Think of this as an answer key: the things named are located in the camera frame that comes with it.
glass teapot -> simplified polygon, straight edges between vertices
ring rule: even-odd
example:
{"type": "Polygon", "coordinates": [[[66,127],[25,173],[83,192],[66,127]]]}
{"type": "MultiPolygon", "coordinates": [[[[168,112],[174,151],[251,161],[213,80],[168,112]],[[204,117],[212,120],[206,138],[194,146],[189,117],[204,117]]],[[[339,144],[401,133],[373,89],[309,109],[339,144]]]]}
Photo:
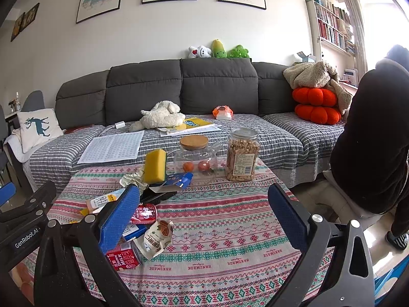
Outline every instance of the glass teapot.
{"type": "Polygon", "coordinates": [[[221,143],[209,146],[209,139],[203,135],[189,135],[180,139],[180,149],[169,152],[175,154],[173,166],[175,173],[191,172],[191,186],[205,186],[216,179],[217,157],[221,143]]]}

stool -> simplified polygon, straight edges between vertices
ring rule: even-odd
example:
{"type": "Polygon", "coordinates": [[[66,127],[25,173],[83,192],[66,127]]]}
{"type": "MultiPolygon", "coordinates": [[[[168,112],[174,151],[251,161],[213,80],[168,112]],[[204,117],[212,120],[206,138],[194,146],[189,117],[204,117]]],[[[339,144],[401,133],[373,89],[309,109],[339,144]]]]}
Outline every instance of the stool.
{"type": "Polygon", "coordinates": [[[365,230],[382,217],[381,214],[373,214],[362,209],[352,201],[336,183],[331,171],[323,171],[322,173],[329,184],[316,196],[315,201],[331,207],[342,224],[347,224],[351,219],[356,219],[360,222],[362,229],[365,230]]]}

deer illustration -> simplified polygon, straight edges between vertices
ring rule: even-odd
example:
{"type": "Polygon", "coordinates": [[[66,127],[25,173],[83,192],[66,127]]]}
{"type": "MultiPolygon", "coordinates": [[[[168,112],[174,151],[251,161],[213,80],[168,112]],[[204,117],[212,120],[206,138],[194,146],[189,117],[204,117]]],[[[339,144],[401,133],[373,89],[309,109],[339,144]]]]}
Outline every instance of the deer illustration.
{"type": "Polygon", "coordinates": [[[28,128],[31,127],[31,124],[32,124],[32,123],[35,123],[35,124],[36,124],[36,129],[37,129],[37,134],[42,135],[42,136],[49,137],[50,134],[46,135],[46,134],[44,134],[44,132],[45,132],[48,128],[50,128],[50,126],[48,126],[46,129],[43,129],[43,128],[42,128],[42,124],[49,124],[49,122],[44,122],[45,119],[48,119],[48,117],[46,117],[46,118],[44,118],[44,119],[34,119],[34,118],[31,118],[31,119],[27,119],[24,124],[27,126],[26,129],[28,129],[28,128]]]}

black jacket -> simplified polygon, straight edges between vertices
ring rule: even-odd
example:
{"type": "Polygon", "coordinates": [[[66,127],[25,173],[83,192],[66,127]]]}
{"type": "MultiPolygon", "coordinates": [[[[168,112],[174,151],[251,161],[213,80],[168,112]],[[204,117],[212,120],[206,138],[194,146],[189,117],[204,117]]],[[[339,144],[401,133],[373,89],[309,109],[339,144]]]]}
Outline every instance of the black jacket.
{"type": "Polygon", "coordinates": [[[331,171],[352,200],[380,214],[407,194],[408,150],[409,71],[383,59],[359,83],[331,171]]]}

person in black clothing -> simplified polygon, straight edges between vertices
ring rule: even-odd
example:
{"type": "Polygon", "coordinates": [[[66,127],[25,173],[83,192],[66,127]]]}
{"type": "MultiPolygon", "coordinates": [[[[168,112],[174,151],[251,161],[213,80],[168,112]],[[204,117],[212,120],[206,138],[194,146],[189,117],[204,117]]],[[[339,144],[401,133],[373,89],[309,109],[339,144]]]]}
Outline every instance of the person in black clothing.
{"type": "Polygon", "coordinates": [[[409,230],[409,51],[396,45],[359,82],[331,154],[335,181],[361,208],[397,205],[387,241],[403,250],[409,230]]]}

